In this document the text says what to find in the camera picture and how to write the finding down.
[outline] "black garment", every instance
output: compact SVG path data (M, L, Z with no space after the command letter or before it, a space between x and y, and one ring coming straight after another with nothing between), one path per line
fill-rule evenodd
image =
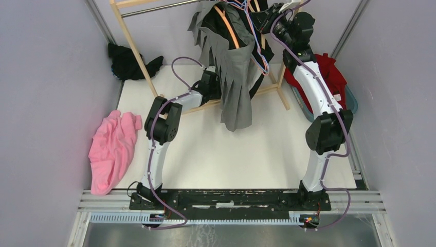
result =
M109 57L112 59L112 73L114 73L116 77L123 81L128 79L144 79L144 74L131 49L124 46L108 44L107 50ZM160 70L163 60L164 57L160 56L146 65L150 77L154 77L156 72Z
M260 5L260 9L261 11L266 10L268 8L268 3L266 1L259 1L262 2L262 4ZM216 5L218 8L220 8L222 11L225 10L225 8L233 8L231 6L226 6L225 3L219 3ZM245 25L245 27L247 28L247 30L251 33L251 28L250 25L248 23L247 20L247 16L245 15L245 12L235 8L235 10L238 12L238 14L241 17L241 21L242 23ZM226 18L229 20L229 16L228 16L228 12L224 11L224 14L226 15ZM215 33L220 34L223 38L227 39L229 41L229 49L236 49L236 46L233 42L233 39L231 38L230 35L230 31L227 28L227 26L224 24L223 19L221 18L221 16L214 10L210 11L206 17L203 19L203 24L202 26L209 28L210 30L212 30ZM262 40L261 40L261 34L255 29L256 32L256 37L258 39L259 44L261 44ZM245 46L246 44L243 43L243 41L240 39L240 37L237 35L236 33L236 39L239 43L239 45L241 47ZM271 61L271 59L274 57L274 53L271 49L271 47L269 46L268 42L265 40L265 49L263 49L261 47L261 54L265 57L266 61L269 63ZM257 52L257 46L255 45L253 52L252 52L255 60L263 65L263 61L262 58L260 57L260 55ZM265 76L261 75L257 81L255 82L255 84L253 85L253 87L250 89L249 94L250 94L250 98L253 99L254 95L256 94L256 92L258 91L260 85L262 84L262 81L264 79Z

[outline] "metal floor panel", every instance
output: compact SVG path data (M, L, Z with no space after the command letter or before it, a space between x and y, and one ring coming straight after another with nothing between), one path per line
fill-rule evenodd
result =
M338 216L322 215L321 225ZM140 224L90 223L84 246L381 246L372 215L348 215L340 224L319 232L304 232L283 225L191 225L165 231L149 231Z

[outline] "pink towel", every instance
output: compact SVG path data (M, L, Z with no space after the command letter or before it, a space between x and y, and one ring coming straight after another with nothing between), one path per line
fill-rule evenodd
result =
M105 195L121 181L133 159L136 130L141 128L141 116L131 112L121 117L121 112L115 110L103 119L89 151L92 194Z

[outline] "wooden clothes rack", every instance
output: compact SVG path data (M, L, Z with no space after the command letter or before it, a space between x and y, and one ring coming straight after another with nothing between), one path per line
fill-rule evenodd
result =
M134 11L134 12L126 13L126 14L121 14L120 9L134 7L134 6L152 3L152 2L157 2L159 0L125 0L125 1L121 1L121 2L116 2L115 0L110 0L110 1L111 1L111 7L112 7L112 10L114 11L115 17L117 18L118 22L120 23L121 29L123 30L123 33L124 33L124 36L126 37L127 42L129 43L130 48L132 49L133 55L135 56L136 61L138 62L139 67L141 68L141 71L144 74L144 77L145 77L147 83L149 84L150 90L152 91L154 97L157 97L158 93L156 91L156 88L154 87L154 84L150 78L148 71L147 71L146 65L144 64L144 61L141 58L141 55L139 54L138 48L136 47L135 42L133 41L132 36L130 35L129 29L127 28L127 25L124 22L124 18L129 17L129 16L134 16L134 15L144 14L144 13L148 13L148 12L152 12L152 11L177 7L177 6L181 6L181 5L185 5L185 4L196 3L196 2L199 2L199 0L188 0L188 1L180 2L180 3L164 5L164 6L160 6L160 7L156 7L156 8ZM263 44L264 44L264 40L265 40L265 38L262 35L262 43ZM261 94L276 91L277 94L279 95L280 99L282 100L282 103L283 103L285 109L289 110L290 109L289 103L287 102L287 99L285 98L283 91L282 91L282 87L281 87L285 70L286 70L286 67L285 67L284 63L282 62L282 66L280 68L280 73L279 73L279 77L278 77L279 80L276 80L274 75L272 73L269 73L269 78L272 82L272 85L261 87L256 92L256 95L261 95ZM186 113L203 110L203 109L212 107L214 105L218 105L220 102L221 102L220 100L210 100L206 104L202 105L201 107L193 108L193 109L187 111Z

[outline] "lavender wall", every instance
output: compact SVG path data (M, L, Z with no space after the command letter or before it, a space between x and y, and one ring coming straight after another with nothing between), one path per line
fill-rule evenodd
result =
M127 40L117 19L109 5L109 0L94 0L105 19L114 39L119 45L128 46ZM121 9L122 13L136 10L179 3L184 0L159 0L133 8ZM286 2L283 0L269 0L268 3ZM331 53L346 28L359 0L312 0L303 10L316 18L315 31L311 39L311 46L316 53ZM165 57L164 63L180 56L198 58L200 48L194 46L192 32L187 31L197 4L188 4L171 9L159 10L142 15L125 18L125 22L140 53L146 61L160 55ZM276 54L272 63L280 63L283 47L274 40L268 39Z
M436 33L431 0L371 1L338 66L359 102L352 127L397 246L436 246Z
M0 246L64 246L120 84L84 1L0 4Z

